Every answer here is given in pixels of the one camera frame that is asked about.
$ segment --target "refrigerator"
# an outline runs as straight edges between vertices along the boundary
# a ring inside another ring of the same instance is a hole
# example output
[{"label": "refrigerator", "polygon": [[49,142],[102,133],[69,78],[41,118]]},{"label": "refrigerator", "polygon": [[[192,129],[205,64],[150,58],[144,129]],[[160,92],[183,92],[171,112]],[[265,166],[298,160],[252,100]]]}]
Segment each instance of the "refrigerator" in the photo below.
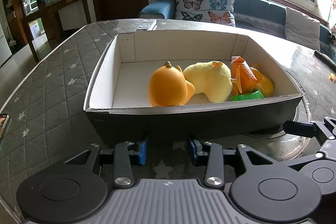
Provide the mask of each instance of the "refrigerator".
[{"label": "refrigerator", "polygon": [[0,25],[0,67],[12,55]]}]

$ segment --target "orange toy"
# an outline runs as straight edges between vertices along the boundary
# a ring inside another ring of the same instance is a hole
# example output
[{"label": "orange toy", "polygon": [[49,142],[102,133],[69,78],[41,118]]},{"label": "orange toy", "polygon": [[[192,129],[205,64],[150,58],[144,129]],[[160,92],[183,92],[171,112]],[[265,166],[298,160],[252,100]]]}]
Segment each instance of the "orange toy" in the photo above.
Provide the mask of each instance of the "orange toy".
[{"label": "orange toy", "polygon": [[148,84],[148,99],[151,106],[185,105],[195,93],[193,84],[185,80],[180,66],[170,62],[158,68]]},{"label": "orange toy", "polygon": [[247,64],[247,62],[240,56],[232,57],[232,77],[235,78],[236,85],[233,86],[233,91],[235,95],[251,93],[255,89],[257,84],[257,78],[253,74],[251,68]]},{"label": "orange toy", "polygon": [[257,84],[255,88],[260,90],[264,97],[270,97],[273,93],[274,85],[272,81],[265,75],[263,75],[259,70],[256,68],[251,67],[251,71],[257,78]]}]

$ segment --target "orange plastic bag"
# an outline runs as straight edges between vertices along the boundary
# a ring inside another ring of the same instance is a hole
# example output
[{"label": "orange plastic bag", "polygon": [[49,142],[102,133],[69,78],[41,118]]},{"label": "orange plastic bag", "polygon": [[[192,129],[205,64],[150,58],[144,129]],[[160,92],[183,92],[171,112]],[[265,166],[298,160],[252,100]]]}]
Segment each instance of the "orange plastic bag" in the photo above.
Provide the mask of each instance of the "orange plastic bag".
[{"label": "orange plastic bag", "polygon": [[[232,78],[236,79],[236,83],[233,86],[233,91],[235,95],[246,94],[253,92],[256,84],[257,78],[253,74],[250,66],[247,62],[240,56],[233,56],[231,59],[231,74]],[[238,89],[239,83],[241,86],[241,92]]]}]

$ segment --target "microwave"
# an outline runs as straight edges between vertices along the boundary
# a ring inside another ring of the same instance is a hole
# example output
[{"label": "microwave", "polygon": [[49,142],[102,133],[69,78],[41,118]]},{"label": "microwave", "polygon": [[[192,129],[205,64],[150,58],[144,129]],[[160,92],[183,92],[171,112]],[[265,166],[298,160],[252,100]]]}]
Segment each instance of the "microwave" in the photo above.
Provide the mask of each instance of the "microwave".
[{"label": "microwave", "polygon": [[30,5],[30,10],[31,10],[31,11],[33,11],[33,10],[35,10],[35,9],[38,8],[38,7],[37,7],[37,2],[36,2],[36,0],[30,0],[30,1],[29,1],[29,5]]}]

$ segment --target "pillow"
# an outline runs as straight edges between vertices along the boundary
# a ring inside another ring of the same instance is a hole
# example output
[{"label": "pillow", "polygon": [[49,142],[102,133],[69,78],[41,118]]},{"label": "pillow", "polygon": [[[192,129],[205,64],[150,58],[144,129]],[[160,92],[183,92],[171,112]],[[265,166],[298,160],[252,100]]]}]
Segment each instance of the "pillow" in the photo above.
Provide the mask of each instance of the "pillow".
[{"label": "pillow", "polygon": [[304,13],[286,7],[286,39],[320,51],[320,22]]},{"label": "pillow", "polygon": [[175,19],[212,22],[235,27],[235,0],[176,0]]}]

